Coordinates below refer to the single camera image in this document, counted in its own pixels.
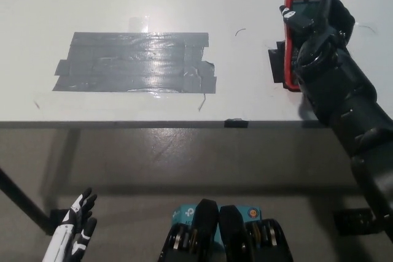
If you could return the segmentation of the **black right hand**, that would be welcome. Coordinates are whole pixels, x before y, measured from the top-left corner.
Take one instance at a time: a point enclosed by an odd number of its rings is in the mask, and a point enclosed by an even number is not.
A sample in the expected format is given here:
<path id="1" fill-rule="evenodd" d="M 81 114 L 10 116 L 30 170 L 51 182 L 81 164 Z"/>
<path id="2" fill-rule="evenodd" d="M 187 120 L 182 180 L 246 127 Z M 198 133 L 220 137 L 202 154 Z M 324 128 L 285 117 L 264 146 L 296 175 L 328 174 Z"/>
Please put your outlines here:
<path id="1" fill-rule="evenodd" d="M 356 21 L 342 2 L 302 0 L 301 5 L 302 12 L 294 9 L 294 3 L 279 8 L 284 23 L 301 40 L 300 52 L 315 55 L 326 44 L 346 50 Z"/>

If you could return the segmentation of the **white and black left hand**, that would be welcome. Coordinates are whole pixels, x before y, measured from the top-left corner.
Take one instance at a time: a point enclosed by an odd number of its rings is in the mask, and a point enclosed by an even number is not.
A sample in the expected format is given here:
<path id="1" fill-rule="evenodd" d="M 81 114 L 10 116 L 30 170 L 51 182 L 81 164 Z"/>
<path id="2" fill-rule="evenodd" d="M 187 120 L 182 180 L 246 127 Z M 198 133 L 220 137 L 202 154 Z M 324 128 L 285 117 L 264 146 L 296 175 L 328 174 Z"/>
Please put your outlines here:
<path id="1" fill-rule="evenodd" d="M 96 228 L 92 208 L 97 195 L 87 188 L 66 211 L 47 247 L 43 261 L 82 261 Z"/>

